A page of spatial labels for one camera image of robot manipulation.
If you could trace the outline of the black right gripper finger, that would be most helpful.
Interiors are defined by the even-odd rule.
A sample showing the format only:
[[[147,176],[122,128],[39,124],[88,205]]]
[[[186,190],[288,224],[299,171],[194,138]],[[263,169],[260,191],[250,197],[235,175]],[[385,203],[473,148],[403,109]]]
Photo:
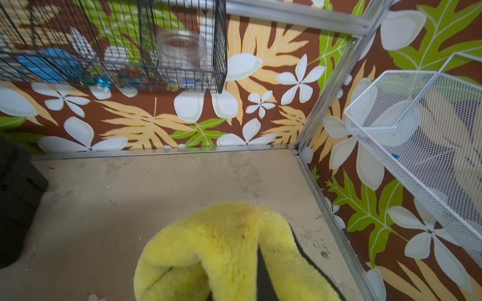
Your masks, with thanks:
[[[257,250],[257,301],[278,301],[261,248]]]

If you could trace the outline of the yellow microfiber cloth black trim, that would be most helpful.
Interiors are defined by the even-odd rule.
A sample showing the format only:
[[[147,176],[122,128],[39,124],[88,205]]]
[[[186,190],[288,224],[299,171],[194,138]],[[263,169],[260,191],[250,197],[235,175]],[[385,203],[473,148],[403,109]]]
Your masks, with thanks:
[[[281,214],[237,202],[213,204],[155,234],[138,260],[135,298],[257,300],[258,247],[279,300],[343,300]]]

